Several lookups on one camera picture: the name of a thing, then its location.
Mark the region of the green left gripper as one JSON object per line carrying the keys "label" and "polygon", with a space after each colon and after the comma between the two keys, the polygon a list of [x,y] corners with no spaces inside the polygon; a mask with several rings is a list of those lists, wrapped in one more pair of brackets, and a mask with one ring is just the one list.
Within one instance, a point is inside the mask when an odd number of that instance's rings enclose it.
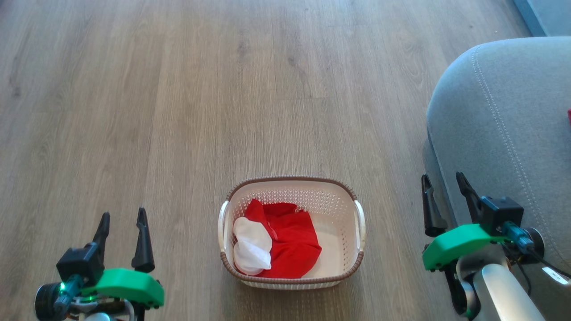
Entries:
{"label": "green left gripper", "polygon": [[[94,258],[98,264],[104,264],[106,240],[110,231],[110,213],[102,214],[95,235],[92,238]],[[163,307],[165,289],[153,276],[147,273],[155,269],[149,222],[144,207],[139,207],[136,226],[139,230],[135,255],[131,260],[134,270],[113,268],[104,270],[100,280],[94,286],[80,290],[82,296],[99,294],[106,297],[118,297],[142,304],[149,308]]]}

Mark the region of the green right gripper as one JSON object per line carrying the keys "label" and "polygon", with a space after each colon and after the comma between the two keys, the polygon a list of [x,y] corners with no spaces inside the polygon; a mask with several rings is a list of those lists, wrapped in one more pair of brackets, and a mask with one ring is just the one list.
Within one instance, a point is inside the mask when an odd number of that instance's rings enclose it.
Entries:
{"label": "green right gripper", "polygon": [[422,253],[422,262],[427,271],[439,270],[492,242],[503,243],[505,240],[505,235],[488,234],[477,224],[481,219],[480,197],[463,172],[456,172],[455,178],[461,195],[465,197],[473,224],[463,224],[447,231],[448,222],[441,217],[430,178],[426,173],[421,177],[424,231],[426,236],[435,238]]}

